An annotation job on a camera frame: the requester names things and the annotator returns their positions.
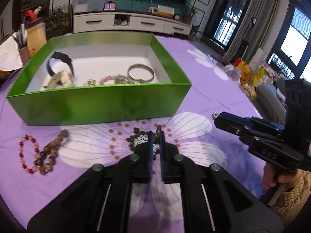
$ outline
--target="potted plant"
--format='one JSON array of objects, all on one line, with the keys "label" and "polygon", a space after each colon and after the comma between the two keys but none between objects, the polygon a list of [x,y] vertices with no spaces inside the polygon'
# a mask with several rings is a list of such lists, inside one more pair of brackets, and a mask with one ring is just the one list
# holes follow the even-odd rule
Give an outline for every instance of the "potted plant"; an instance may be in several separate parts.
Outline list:
[{"label": "potted plant", "polygon": [[57,9],[45,19],[46,39],[65,34],[66,27],[68,26],[68,16],[68,11]]},{"label": "potted plant", "polygon": [[186,4],[183,9],[183,16],[182,16],[181,21],[183,23],[189,24],[191,18],[195,16],[196,13],[197,13],[197,9],[194,6],[190,4]]},{"label": "potted plant", "polygon": [[192,25],[191,26],[191,31],[188,36],[188,39],[190,40],[195,40],[197,33],[203,34],[202,32],[199,31],[199,26],[198,25]]}]

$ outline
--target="jewelry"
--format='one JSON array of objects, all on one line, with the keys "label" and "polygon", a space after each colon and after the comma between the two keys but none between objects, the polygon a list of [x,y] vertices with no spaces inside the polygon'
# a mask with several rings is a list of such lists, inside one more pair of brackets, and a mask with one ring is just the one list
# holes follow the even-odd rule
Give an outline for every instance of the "jewelry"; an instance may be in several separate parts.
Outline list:
[{"label": "jewelry", "polygon": [[54,89],[57,84],[61,84],[65,88],[74,87],[74,78],[70,72],[61,71],[54,74],[49,80],[47,86],[43,86],[46,90]]},{"label": "jewelry", "polygon": [[69,56],[67,54],[56,51],[56,52],[54,52],[53,56],[49,59],[47,65],[46,65],[48,73],[49,73],[49,75],[51,75],[51,77],[53,77],[53,75],[55,75],[55,73],[51,69],[51,65],[50,65],[51,59],[61,60],[62,62],[66,63],[71,70],[72,76],[73,77],[75,76],[74,71],[73,71],[73,63],[72,63],[73,60],[71,58],[69,58]]},{"label": "jewelry", "polygon": [[128,78],[125,75],[122,74],[118,74],[116,76],[112,75],[112,76],[106,76],[105,78],[101,78],[99,81],[100,85],[103,85],[105,82],[110,81],[110,80],[114,80],[115,84],[135,84],[135,81]]},{"label": "jewelry", "polygon": [[23,169],[26,171],[26,173],[30,173],[30,174],[34,174],[37,171],[37,167],[36,165],[33,165],[32,168],[28,168],[27,165],[25,165],[25,160],[24,160],[24,155],[23,155],[23,147],[24,147],[24,143],[26,141],[31,141],[33,143],[33,145],[35,146],[35,159],[39,158],[39,145],[37,143],[37,141],[29,135],[26,135],[24,137],[21,138],[21,141],[19,142],[19,156],[20,156],[20,162],[22,163],[22,167]]},{"label": "jewelry", "polygon": [[[38,167],[40,174],[44,175],[53,170],[55,158],[57,158],[58,156],[58,149],[60,148],[60,143],[66,137],[68,137],[68,131],[62,130],[56,139],[43,147],[43,151],[40,152],[39,157],[34,161],[34,164],[36,165],[36,167]],[[47,158],[48,155],[51,155],[48,158],[49,162],[44,164],[44,160]]]},{"label": "jewelry", "polygon": [[83,84],[83,86],[95,86],[96,81],[95,80],[87,80],[86,83]]},{"label": "jewelry", "polygon": [[[151,73],[151,75],[152,75],[152,78],[149,79],[149,80],[144,80],[144,79],[142,79],[142,78],[140,78],[140,79],[135,79],[135,78],[133,78],[133,77],[130,75],[130,70],[132,70],[132,69],[134,69],[134,68],[143,68],[143,69],[149,71],[149,72]],[[131,66],[128,68],[128,77],[129,77],[130,79],[132,79],[132,80],[134,80],[134,81],[138,81],[138,82],[140,82],[140,83],[149,83],[149,82],[152,82],[152,81],[153,81],[153,79],[154,79],[154,77],[155,77],[155,73],[154,73],[154,71],[153,71],[150,67],[148,67],[148,66],[146,66],[146,65],[143,65],[143,64],[134,64],[134,65],[131,65]]]}]

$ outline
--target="human hand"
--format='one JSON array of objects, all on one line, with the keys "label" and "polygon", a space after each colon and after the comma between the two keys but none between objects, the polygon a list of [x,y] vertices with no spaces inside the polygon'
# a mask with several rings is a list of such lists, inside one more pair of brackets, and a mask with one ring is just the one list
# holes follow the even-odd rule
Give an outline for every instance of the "human hand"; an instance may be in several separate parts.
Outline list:
[{"label": "human hand", "polygon": [[276,178],[275,176],[275,170],[273,166],[269,163],[266,163],[264,169],[263,169],[263,181],[262,185],[264,189],[268,190],[269,188],[275,187],[277,182],[281,184],[287,184],[286,185],[286,190],[291,189],[294,186],[296,186],[297,181],[299,180],[301,174],[302,174],[301,169],[297,169],[295,172],[290,173],[290,172],[284,172],[279,175],[279,177]]}]

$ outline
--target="green box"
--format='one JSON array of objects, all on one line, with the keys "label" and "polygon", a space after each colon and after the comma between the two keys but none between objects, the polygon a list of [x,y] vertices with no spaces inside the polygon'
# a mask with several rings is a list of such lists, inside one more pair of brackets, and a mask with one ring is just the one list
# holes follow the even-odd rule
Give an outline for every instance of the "green box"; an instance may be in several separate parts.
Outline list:
[{"label": "green box", "polygon": [[[55,50],[96,44],[150,46],[171,83],[99,85],[26,92]],[[50,39],[14,82],[7,99],[27,125],[72,125],[173,116],[191,82],[171,55],[148,33],[85,32]]]}]

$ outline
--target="pink beaded bracelet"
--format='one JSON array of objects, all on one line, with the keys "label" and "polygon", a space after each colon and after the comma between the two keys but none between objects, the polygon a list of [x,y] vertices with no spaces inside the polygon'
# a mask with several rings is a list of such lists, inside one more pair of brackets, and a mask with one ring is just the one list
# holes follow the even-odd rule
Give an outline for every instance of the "pink beaded bracelet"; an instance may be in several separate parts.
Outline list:
[{"label": "pink beaded bracelet", "polygon": [[24,155],[23,155],[23,147],[24,147],[24,143],[26,141],[31,141],[33,143],[33,145],[35,146],[35,159],[38,159],[40,157],[40,154],[39,154],[39,145],[37,143],[37,141],[32,137],[32,136],[29,136],[29,135],[26,135],[24,137],[21,138],[21,141],[19,142],[19,148],[18,148],[18,151],[19,151],[19,156],[20,156],[20,162],[22,163],[22,168],[25,170],[26,173],[30,173],[30,174],[34,174],[36,171],[37,171],[37,166],[36,165],[33,165],[32,168],[28,168],[27,165],[25,165],[25,160],[24,160]]},{"label": "pink beaded bracelet", "polygon": [[110,81],[110,80],[115,80],[115,76],[106,76],[105,78],[101,78],[99,80],[99,85],[103,85],[105,82]]}]

